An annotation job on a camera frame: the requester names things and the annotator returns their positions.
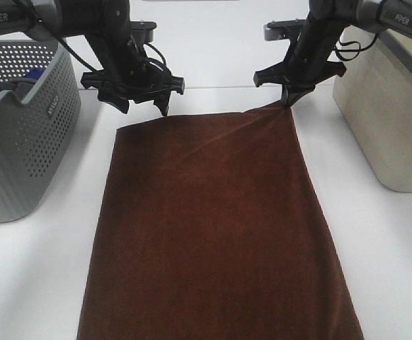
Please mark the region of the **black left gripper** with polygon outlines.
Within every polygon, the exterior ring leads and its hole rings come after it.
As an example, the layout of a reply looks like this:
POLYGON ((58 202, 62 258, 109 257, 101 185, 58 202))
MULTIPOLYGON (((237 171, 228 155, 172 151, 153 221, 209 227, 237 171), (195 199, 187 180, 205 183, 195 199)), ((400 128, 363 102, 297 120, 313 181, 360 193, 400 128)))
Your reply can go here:
POLYGON ((144 51, 144 41, 130 33, 118 39, 111 35, 87 34, 86 40, 101 63, 99 71, 85 72, 81 84, 103 93, 98 100, 123 114, 129 101, 153 101, 163 117, 168 115, 171 93, 183 94, 185 82, 172 75, 162 62, 150 58, 144 51))

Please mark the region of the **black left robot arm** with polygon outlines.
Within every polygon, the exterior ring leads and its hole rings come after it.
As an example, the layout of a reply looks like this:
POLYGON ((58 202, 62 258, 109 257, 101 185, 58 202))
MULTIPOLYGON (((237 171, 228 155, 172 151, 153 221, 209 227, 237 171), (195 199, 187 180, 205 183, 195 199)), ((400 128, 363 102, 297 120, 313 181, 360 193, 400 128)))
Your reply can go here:
POLYGON ((83 36, 102 69, 85 62, 71 47, 67 51, 83 64, 81 84, 98 90, 98 100, 129 110, 129 102, 151 101, 168 115, 172 92, 183 94, 183 78, 172 75, 164 57, 145 51, 154 39, 156 23, 132 21, 130 2, 122 0, 0 1, 0 35, 22 32, 37 41, 83 36))

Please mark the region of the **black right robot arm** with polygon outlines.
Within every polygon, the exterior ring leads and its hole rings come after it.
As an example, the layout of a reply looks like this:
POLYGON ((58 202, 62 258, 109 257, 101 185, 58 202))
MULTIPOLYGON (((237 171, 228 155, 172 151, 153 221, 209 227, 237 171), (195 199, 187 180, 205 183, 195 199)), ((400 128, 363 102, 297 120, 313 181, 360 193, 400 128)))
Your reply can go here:
POLYGON ((254 74, 254 84, 281 85, 282 105, 289 108, 317 84, 343 76, 347 59, 336 46, 348 26, 412 39, 412 1, 310 1, 305 19, 269 22, 265 39, 288 39, 290 46, 283 61, 254 74))

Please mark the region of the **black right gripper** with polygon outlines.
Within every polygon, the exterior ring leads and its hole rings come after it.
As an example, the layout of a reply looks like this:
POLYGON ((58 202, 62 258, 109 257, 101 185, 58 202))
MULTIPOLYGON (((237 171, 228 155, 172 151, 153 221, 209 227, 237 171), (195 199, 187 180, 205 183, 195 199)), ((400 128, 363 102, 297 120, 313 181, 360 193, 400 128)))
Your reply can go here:
POLYGON ((281 104, 292 107, 313 92, 317 84, 343 76, 344 63, 328 58, 346 27, 340 21, 305 21, 297 40, 290 40, 283 61, 255 72, 254 84, 282 84, 281 104))

